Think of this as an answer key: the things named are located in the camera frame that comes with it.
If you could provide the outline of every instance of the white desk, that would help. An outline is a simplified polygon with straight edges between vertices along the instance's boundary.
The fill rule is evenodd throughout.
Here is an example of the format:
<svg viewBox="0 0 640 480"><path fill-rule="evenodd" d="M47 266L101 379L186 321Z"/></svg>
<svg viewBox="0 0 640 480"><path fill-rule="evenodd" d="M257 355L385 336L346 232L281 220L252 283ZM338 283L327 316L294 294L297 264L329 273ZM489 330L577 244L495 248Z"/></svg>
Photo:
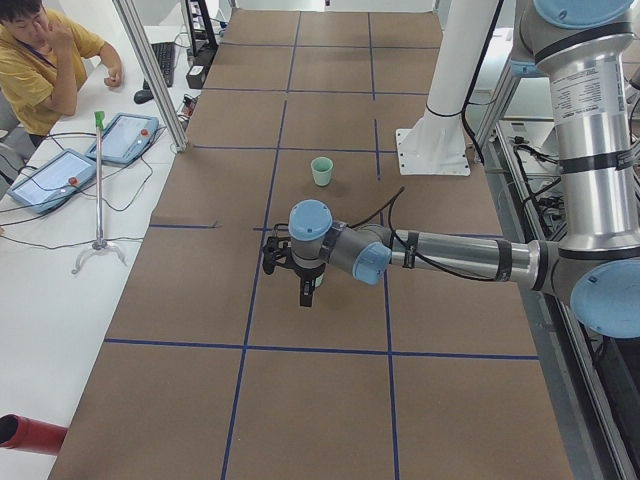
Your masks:
<svg viewBox="0 0 640 480"><path fill-rule="evenodd" d="M173 40L179 27L151 27L151 42ZM79 94L74 117L64 118L52 133L95 131L94 111L104 110L106 121L118 112L160 117L154 101L133 102L142 87L142 72L128 39L122 32L109 38L120 53L125 71L122 87L108 91L102 79L104 67L90 75ZM170 89L176 109L187 88L186 52L181 51ZM90 137L59 137L60 144L86 151ZM30 162L39 166L60 148L46 140ZM105 207L104 230L107 238L143 237L174 158L171 138L164 133L144 155L153 176L131 207L117 213ZM104 175L114 171L104 167ZM103 192L115 207L126 205L149 168L141 161L104 181ZM95 193L91 188L87 193ZM0 200L0 210L17 204L8 196ZM0 224L32 218L27 210L0 213ZM95 238L95 200L76 195L60 210L33 222L5 228L9 237L47 245L62 245ZM48 251L0 239L0 351L3 357L0 377L0 416L15 413L59 425L69 425L87 382L104 334L134 263L139 243L118 242L127 265L114 253L91 257L78 275L72 275L76 257L88 245ZM55 457L0 449L0 478L40 480L47 478Z"/></svg>

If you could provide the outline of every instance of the white pillar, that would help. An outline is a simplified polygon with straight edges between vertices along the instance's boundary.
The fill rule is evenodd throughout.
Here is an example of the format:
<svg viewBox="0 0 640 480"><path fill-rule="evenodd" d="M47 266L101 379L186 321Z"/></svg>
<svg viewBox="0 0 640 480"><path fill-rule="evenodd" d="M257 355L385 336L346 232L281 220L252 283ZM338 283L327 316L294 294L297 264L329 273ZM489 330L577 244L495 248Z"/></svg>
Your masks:
<svg viewBox="0 0 640 480"><path fill-rule="evenodd" d="M402 175L469 175L460 111L499 0L453 0L424 116L396 131ZM433 112L451 115L440 117Z"/></svg>

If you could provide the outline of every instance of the tripod base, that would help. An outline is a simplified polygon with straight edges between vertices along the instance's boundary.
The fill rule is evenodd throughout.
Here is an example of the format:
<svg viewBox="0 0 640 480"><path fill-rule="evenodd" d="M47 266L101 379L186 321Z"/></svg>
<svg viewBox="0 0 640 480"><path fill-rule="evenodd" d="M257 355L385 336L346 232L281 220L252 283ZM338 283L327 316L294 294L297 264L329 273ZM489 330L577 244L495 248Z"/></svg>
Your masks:
<svg viewBox="0 0 640 480"><path fill-rule="evenodd" d="M118 245L113 242L107 242L106 240L96 240L95 242L93 242L93 244L91 244L91 248L88 248L87 250L81 252L80 255L78 255L78 258L76 258L76 268L71 270L71 273L73 273L74 275L80 273L82 266L90 257L93 257L94 255L106 255L109 252L114 252L116 255L118 255L118 258L123 265L127 264L124 258L124 252Z"/></svg>

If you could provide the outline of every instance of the computer mouse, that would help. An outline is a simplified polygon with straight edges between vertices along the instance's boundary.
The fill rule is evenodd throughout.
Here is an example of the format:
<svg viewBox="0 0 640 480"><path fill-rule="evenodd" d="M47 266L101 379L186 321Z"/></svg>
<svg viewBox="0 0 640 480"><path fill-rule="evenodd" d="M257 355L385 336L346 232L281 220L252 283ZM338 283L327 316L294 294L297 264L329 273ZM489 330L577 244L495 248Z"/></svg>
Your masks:
<svg viewBox="0 0 640 480"><path fill-rule="evenodd" d="M148 102L153 98L153 92L151 90L138 90L133 96L133 101L138 105Z"/></svg>

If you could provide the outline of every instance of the blue joint cap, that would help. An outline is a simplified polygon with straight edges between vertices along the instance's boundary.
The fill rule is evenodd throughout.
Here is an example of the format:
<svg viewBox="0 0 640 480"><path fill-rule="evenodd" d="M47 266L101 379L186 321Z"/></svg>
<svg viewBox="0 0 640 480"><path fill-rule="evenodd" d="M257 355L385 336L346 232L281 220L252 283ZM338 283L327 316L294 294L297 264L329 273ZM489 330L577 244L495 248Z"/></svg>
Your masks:
<svg viewBox="0 0 640 480"><path fill-rule="evenodd" d="M373 242L358 255L353 264L353 278L369 285L375 285L384 275L390 260L391 250L380 242Z"/></svg>
<svg viewBox="0 0 640 480"><path fill-rule="evenodd" d="M599 27L622 15L632 3L633 0L533 0L542 18L566 29Z"/></svg>
<svg viewBox="0 0 640 480"><path fill-rule="evenodd" d="M303 200L289 214L289 233L301 242L322 238L332 224L329 207L318 200Z"/></svg>
<svg viewBox="0 0 640 480"><path fill-rule="evenodd" d="M640 259L609 262L587 272L571 292L571 309L602 335L640 337Z"/></svg>
<svg viewBox="0 0 640 480"><path fill-rule="evenodd" d="M538 70L533 62L511 60L511 74L517 78L540 78L545 75Z"/></svg>

